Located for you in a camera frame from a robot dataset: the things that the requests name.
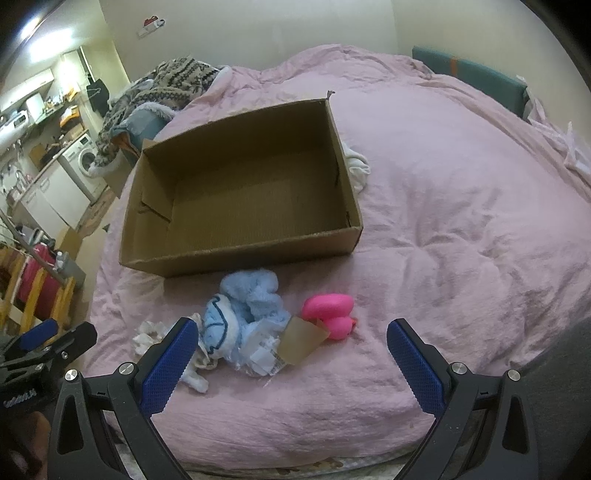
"brown paper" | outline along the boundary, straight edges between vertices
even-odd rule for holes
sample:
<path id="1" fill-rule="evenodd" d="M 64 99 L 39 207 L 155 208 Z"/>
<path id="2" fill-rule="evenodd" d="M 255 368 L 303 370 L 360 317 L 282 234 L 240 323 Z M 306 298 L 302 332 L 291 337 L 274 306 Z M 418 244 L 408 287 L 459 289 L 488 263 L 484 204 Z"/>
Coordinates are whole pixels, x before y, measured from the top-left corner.
<path id="1" fill-rule="evenodd" d="M 286 364 L 298 365 L 316 350 L 329 335 L 328 328 L 320 320 L 313 323 L 299 317 L 292 317 L 281 335 L 277 354 Z"/>

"washing machine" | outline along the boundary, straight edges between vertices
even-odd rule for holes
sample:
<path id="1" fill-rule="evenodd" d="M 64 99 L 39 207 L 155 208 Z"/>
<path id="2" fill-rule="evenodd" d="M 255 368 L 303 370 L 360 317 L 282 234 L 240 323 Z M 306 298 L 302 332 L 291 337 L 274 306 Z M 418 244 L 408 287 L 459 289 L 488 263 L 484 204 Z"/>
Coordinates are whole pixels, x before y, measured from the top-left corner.
<path id="1" fill-rule="evenodd" d="M 97 153 L 96 144 L 87 132 L 64 150 L 58 160 L 91 203 L 96 202 L 107 187 L 103 178 L 91 178 L 88 172 Z"/>

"red object on wall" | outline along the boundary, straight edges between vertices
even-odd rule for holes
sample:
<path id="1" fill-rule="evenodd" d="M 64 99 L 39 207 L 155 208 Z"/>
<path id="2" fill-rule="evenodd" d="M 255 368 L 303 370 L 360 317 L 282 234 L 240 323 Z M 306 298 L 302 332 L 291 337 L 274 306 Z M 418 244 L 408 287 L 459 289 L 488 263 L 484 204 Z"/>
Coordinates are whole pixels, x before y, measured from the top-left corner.
<path id="1" fill-rule="evenodd" d="M 35 251 L 50 265 L 54 265 L 56 263 L 55 259 L 50 254 L 49 248 L 47 248 L 46 245 L 36 245 Z M 19 287 L 17 294 L 17 298 L 21 302 L 27 302 L 27 298 L 29 298 L 31 289 L 33 288 L 35 275 L 37 275 L 37 271 L 40 268 L 42 267 L 37 262 L 37 260 L 33 258 L 28 260 L 25 270 L 22 272 L 21 286 Z M 43 321 L 51 317 L 51 310 L 56 299 L 57 290 L 59 290 L 59 288 L 60 283 L 55 278 L 48 275 L 45 279 L 45 282 L 43 283 L 41 293 L 39 294 L 39 299 L 37 300 L 37 306 L 35 307 L 35 317 L 37 317 L 39 320 Z"/>
<path id="2" fill-rule="evenodd" d="M 156 20 L 158 20 L 158 17 L 156 17 L 156 15 L 153 15 L 151 18 L 146 18 L 146 20 L 144 20 L 144 26 L 147 27 L 148 25 L 150 25 L 152 22 L 155 22 Z"/>

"open cardboard box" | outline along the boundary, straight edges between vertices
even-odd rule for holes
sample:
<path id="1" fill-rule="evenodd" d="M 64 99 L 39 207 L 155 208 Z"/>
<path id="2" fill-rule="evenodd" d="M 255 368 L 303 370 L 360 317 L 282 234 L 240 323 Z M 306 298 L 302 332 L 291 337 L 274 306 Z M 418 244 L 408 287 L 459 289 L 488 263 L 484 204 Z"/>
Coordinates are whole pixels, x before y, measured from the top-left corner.
<path id="1" fill-rule="evenodd" d="M 328 99 L 230 116 L 145 148 L 122 265 L 175 275 L 348 254 L 361 214 Z"/>

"teal headboard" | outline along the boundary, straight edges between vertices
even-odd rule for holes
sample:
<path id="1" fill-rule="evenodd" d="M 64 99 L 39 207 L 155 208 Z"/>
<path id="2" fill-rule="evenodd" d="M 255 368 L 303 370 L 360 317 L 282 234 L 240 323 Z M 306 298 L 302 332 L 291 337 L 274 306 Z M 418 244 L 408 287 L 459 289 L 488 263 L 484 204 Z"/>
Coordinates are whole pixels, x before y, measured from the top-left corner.
<path id="1" fill-rule="evenodd" d="M 523 118 L 528 102 L 527 85 L 484 65 L 459 59 L 428 48 L 414 47 L 413 58 L 422 61 L 433 72 L 451 75 L 493 97 L 501 105 Z"/>

